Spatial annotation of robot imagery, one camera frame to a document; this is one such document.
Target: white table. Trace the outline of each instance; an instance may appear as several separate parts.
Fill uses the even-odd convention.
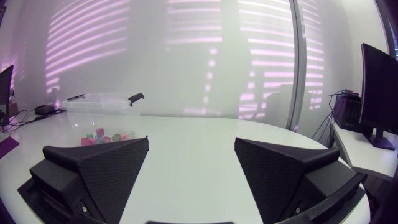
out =
[[[361,133],[341,129],[333,125],[335,139],[345,154],[347,163],[353,170],[391,181],[398,165],[398,150],[379,149]],[[384,136],[398,148],[394,135],[384,132]]]
[[[324,148],[300,134],[251,121],[140,117],[140,124],[136,135],[149,136],[149,152],[121,223],[262,223],[234,151],[235,137]],[[16,223],[40,223],[17,188],[30,178],[29,169],[44,158],[44,145],[76,146],[71,135],[66,114],[23,126],[12,134],[20,145],[0,160],[0,197]],[[344,223],[369,221],[365,195]]]

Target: computer tower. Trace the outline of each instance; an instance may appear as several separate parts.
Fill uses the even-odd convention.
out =
[[[340,95],[336,97],[333,119],[341,129],[355,131],[363,134],[371,134],[373,128],[360,124],[361,97],[356,95]]]

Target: pink block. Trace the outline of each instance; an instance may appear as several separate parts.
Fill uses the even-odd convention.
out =
[[[104,136],[105,132],[103,128],[97,128],[95,129],[95,132],[97,133],[98,136]]]
[[[80,140],[80,143],[81,143],[81,146],[89,146],[90,145],[88,138],[82,138]]]
[[[112,138],[109,136],[104,136],[104,137],[102,137],[102,141],[104,141],[105,143],[109,143],[109,142],[112,142]]]
[[[95,138],[88,138],[88,141],[90,142],[91,146],[97,144],[97,140],[95,140]]]
[[[82,146],[92,146],[97,144],[97,141],[95,140],[95,138],[82,138],[80,140],[80,143]]]
[[[120,134],[120,141],[127,140],[127,133]]]

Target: monitor stand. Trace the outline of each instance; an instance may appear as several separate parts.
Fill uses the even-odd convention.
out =
[[[378,147],[380,149],[395,150],[395,147],[391,144],[388,139],[383,137],[383,130],[376,128],[376,135],[373,134],[363,134],[366,139],[372,144],[373,147]]]

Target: purple mat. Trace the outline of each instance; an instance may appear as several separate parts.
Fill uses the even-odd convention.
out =
[[[5,156],[8,152],[13,150],[19,145],[19,142],[15,141],[12,137],[7,137],[5,140],[0,142],[0,159]]]

